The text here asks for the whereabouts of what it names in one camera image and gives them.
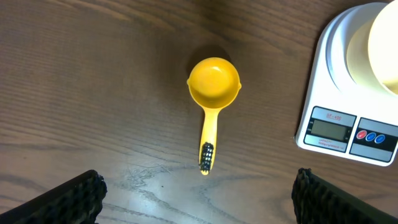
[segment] scale display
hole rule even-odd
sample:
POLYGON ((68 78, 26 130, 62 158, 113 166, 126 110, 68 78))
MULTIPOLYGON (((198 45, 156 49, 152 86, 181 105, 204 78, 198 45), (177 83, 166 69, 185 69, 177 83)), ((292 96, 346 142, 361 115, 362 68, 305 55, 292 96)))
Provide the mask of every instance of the scale display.
POLYGON ((323 136, 326 138, 337 139, 339 141, 344 140, 347 128, 337 124, 327 123, 320 120, 313 122, 311 134, 323 136))

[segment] wooden table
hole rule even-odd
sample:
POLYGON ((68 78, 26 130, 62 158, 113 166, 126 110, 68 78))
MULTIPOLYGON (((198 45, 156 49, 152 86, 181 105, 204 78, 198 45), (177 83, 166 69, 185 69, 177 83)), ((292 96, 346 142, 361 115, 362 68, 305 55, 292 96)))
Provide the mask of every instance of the wooden table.
POLYGON ((100 223, 295 223, 292 184, 311 167, 398 217, 398 162, 293 140, 320 32, 366 2, 2 0, 0 212, 95 169, 108 185, 100 223), (229 57, 243 88, 203 176, 186 81, 211 56, 229 57))

